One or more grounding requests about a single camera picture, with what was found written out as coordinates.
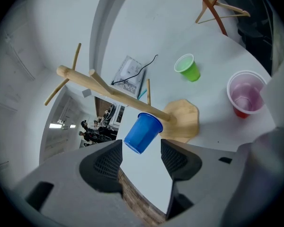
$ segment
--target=ceiling light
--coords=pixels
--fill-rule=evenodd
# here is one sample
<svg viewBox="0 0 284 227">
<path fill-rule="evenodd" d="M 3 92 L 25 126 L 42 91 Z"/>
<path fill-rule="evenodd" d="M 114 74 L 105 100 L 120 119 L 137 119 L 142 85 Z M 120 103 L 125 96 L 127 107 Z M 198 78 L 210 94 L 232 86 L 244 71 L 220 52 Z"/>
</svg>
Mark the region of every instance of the ceiling light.
<svg viewBox="0 0 284 227">
<path fill-rule="evenodd" d="M 51 123 L 49 127 L 50 129 L 60 129 L 62 127 L 62 124 Z"/>
</svg>

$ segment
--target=plastic cup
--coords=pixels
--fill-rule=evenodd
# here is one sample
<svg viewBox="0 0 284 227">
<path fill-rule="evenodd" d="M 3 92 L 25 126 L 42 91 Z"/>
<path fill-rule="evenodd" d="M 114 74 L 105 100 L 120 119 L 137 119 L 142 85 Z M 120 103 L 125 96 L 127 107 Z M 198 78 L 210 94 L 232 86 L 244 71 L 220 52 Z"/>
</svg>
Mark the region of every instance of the plastic cup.
<svg viewBox="0 0 284 227">
<path fill-rule="evenodd" d="M 138 154 L 142 154 L 152 140 L 163 131 L 163 125 L 149 113 L 140 113 L 136 123 L 124 139 L 124 143 Z"/>
<path fill-rule="evenodd" d="M 253 71 L 242 70 L 232 75 L 227 83 L 227 96 L 238 117 L 245 119 L 261 110 L 264 102 L 260 91 L 265 84 L 265 80 Z"/>
<path fill-rule="evenodd" d="M 175 72 L 180 72 L 190 81 L 197 81 L 200 72 L 192 54 L 182 55 L 175 64 Z"/>
</svg>

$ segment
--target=wooden stand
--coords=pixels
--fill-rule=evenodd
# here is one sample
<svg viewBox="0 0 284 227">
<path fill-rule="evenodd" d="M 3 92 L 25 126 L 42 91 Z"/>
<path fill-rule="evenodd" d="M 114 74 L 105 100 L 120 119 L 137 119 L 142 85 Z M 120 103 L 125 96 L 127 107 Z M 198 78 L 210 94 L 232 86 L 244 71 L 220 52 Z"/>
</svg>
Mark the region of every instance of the wooden stand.
<svg viewBox="0 0 284 227">
<path fill-rule="evenodd" d="M 47 105 L 54 95 L 64 86 L 64 84 L 70 80 L 102 95 L 110 97 L 118 102 L 124 103 L 143 112 L 153 114 L 157 118 L 161 119 L 163 124 L 163 132 L 160 135 L 164 139 L 188 142 L 191 138 L 197 135 L 199 131 L 199 111 L 187 100 L 182 99 L 171 102 L 165 107 L 164 111 L 160 111 L 159 109 L 151 106 L 149 81 L 147 83 L 149 104 L 146 104 L 110 87 L 95 72 L 95 70 L 91 70 L 89 72 L 90 77 L 75 71 L 74 68 L 77 57 L 78 53 L 75 55 L 72 69 L 65 66 L 58 67 L 57 74 L 65 78 L 65 80 L 51 93 L 49 98 L 45 101 L 45 105 Z"/>
</svg>

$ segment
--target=black wire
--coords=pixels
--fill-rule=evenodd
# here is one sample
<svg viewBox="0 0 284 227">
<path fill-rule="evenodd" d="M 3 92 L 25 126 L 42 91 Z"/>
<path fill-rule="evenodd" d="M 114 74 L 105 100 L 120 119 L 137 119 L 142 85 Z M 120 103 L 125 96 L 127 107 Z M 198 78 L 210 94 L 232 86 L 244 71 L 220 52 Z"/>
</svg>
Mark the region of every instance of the black wire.
<svg viewBox="0 0 284 227">
<path fill-rule="evenodd" d="M 132 77 L 130 77 L 130 78 L 134 78 L 134 77 L 138 76 L 138 75 L 140 74 L 140 72 L 141 72 L 145 67 L 147 67 L 148 65 L 150 65 L 150 64 L 153 63 L 153 61 L 155 60 L 156 56 L 157 56 L 157 55 L 155 55 L 155 57 L 153 58 L 153 60 L 151 61 L 151 63 L 148 63 L 146 66 L 143 66 L 143 67 L 141 68 L 141 70 L 138 72 L 137 75 L 134 75 L 134 76 L 132 76 Z M 130 79 L 130 78 L 124 79 L 124 80 L 122 80 L 122 81 L 116 81 L 116 82 L 112 81 L 111 85 L 114 85 L 114 84 L 116 84 L 116 83 L 118 83 L 118 82 L 126 81 L 126 80 L 128 80 L 128 79 Z"/>
</svg>

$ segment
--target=octagonal wooden base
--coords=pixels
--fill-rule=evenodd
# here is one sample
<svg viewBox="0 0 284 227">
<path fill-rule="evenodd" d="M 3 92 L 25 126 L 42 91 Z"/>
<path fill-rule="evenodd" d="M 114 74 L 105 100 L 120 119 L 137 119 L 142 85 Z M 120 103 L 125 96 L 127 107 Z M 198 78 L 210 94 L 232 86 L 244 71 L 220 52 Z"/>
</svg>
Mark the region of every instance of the octagonal wooden base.
<svg viewBox="0 0 284 227">
<path fill-rule="evenodd" d="M 163 112 L 170 114 L 172 120 L 161 120 L 163 132 L 162 139 L 177 140 L 187 143 L 199 132 L 199 111 L 196 106 L 186 99 L 170 102 Z"/>
</svg>

